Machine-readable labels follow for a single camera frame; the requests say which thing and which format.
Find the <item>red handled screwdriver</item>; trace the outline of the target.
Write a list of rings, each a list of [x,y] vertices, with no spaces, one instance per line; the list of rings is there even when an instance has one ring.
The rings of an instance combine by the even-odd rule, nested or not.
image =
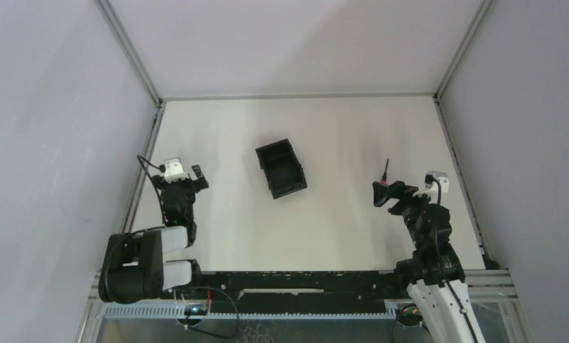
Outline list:
[[[382,173],[381,180],[380,180],[380,182],[381,182],[382,184],[387,184],[387,171],[388,171],[388,167],[389,167],[389,162],[390,162],[390,159],[387,158],[387,160],[386,160],[386,165],[385,165],[385,168],[384,168],[384,172]]]

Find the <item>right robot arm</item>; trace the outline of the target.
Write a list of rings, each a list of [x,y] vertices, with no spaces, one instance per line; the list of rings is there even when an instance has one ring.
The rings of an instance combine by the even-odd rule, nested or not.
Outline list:
[[[422,324],[434,342],[484,342],[465,270],[450,243],[450,212],[441,204],[449,185],[447,177],[431,174],[422,189],[403,181],[372,183],[374,206],[395,201],[387,211],[402,218],[415,248],[394,269],[395,290],[412,300],[396,320],[406,326]]]

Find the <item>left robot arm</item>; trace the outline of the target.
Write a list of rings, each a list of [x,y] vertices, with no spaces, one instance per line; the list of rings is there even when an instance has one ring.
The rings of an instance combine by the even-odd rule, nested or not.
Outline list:
[[[195,259],[166,257],[196,242],[194,203],[197,193],[207,189],[209,183],[200,166],[192,166],[192,171],[194,178],[174,159],[165,164],[162,174],[153,176],[163,225],[110,236],[98,284],[103,302],[132,304],[156,299],[175,287],[189,298],[204,291],[205,280]]]

